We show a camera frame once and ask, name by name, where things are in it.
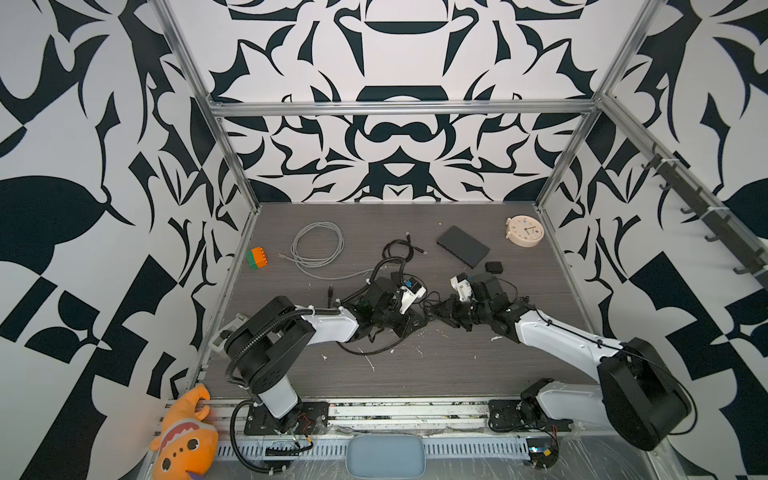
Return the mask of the black power adapter with cable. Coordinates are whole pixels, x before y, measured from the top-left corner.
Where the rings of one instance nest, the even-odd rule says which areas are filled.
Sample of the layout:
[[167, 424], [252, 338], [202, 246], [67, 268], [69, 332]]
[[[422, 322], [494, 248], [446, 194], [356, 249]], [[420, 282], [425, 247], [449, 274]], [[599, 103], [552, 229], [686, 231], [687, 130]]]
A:
[[434, 321], [452, 325], [448, 300], [443, 300], [439, 292], [429, 290], [417, 276], [409, 273], [391, 273], [390, 279], [399, 288], [394, 312], [388, 319], [392, 330], [420, 329]]

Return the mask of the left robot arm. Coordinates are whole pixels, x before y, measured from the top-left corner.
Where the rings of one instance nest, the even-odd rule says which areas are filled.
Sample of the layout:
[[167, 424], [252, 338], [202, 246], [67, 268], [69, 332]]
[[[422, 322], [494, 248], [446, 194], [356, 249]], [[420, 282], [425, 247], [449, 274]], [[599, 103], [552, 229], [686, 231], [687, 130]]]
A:
[[426, 325], [414, 309], [426, 295], [425, 286], [413, 277], [380, 277], [325, 308], [298, 306], [277, 296], [256, 314], [239, 315], [221, 327], [210, 348], [228, 360], [228, 383], [258, 399], [271, 419], [286, 422], [299, 415], [301, 405], [288, 371], [306, 347], [373, 341], [384, 330], [403, 340]]

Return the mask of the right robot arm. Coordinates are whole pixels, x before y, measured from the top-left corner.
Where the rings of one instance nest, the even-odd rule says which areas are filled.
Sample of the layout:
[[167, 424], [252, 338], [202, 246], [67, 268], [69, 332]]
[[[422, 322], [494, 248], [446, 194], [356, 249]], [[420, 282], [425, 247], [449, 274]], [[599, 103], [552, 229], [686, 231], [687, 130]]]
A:
[[426, 313], [466, 331], [487, 325], [496, 335], [548, 353], [592, 381], [571, 384], [542, 378], [521, 393], [515, 413], [491, 414], [491, 429], [581, 421], [610, 428], [630, 445], [651, 451], [677, 434], [686, 418], [698, 417], [692, 395], [649, 342], [619, 341], [570, 326], [526, 297], [510, 297], [504, 284], [488, 273], [458, 275], [451, 280], [450, 297]]

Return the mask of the orange green toy block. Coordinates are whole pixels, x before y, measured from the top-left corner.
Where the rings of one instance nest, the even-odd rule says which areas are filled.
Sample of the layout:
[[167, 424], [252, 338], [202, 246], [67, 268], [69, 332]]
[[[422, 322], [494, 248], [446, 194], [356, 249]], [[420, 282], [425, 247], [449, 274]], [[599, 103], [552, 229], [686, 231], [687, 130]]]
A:
[[268, 265], [268, 259], [262, 247], [250, 249], [246, 252], [245, 258], [252, 269], [261, 269]]

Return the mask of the grey blue cushion pad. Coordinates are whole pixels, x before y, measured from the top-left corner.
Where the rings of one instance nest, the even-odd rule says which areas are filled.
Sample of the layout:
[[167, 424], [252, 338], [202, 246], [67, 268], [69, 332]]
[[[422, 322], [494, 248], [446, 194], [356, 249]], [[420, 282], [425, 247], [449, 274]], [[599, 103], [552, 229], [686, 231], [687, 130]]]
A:
[[356, 479], [418, 479], [426, 471], [426, 454], [417, 436], [366, 434], [349, 442], [345, 464]]

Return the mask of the orange plush fish toy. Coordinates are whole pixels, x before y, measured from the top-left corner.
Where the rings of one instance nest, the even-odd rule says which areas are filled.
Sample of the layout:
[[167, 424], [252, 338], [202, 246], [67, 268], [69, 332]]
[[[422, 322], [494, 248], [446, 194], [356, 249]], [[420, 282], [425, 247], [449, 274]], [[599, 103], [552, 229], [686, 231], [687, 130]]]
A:
[[206, 418], [210, 407], [198, 410], [198, 403], [211, 399], [198, 384], [176, 400], [161, 422], [161, 433], [149, 449], [157, 454], [153, 479], [202, 479], [214, 462], [218, 447], [217, 429]]

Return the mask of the black flat switch box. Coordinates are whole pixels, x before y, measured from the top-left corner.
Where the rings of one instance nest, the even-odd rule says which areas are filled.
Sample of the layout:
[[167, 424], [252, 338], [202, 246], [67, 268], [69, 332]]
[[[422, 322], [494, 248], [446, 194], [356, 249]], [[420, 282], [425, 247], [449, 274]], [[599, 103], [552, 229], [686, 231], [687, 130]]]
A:
[[436, 243], [469, 268], [477, 265], [489, 254], [490, 248], [457, 226], [451, 226]]

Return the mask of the black wall hook rail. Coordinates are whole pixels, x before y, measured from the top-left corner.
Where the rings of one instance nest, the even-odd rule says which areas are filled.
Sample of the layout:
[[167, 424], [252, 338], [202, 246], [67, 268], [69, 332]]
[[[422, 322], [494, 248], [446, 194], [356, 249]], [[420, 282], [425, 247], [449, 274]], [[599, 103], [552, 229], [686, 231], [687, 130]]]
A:
[[657, 143], [651, 146], [651, 157], [643, 165], [646, 172], [658, 175], [660, 189], [666, 196], [673, 192], [683, 202], [680, 213], [701, 221], [710, 234], [709, 243], [720, 243], [739, 262], [733, 272], [750, 276], [767, 290], [767, 245], [699, 180], [678, 158], [666, 155]]

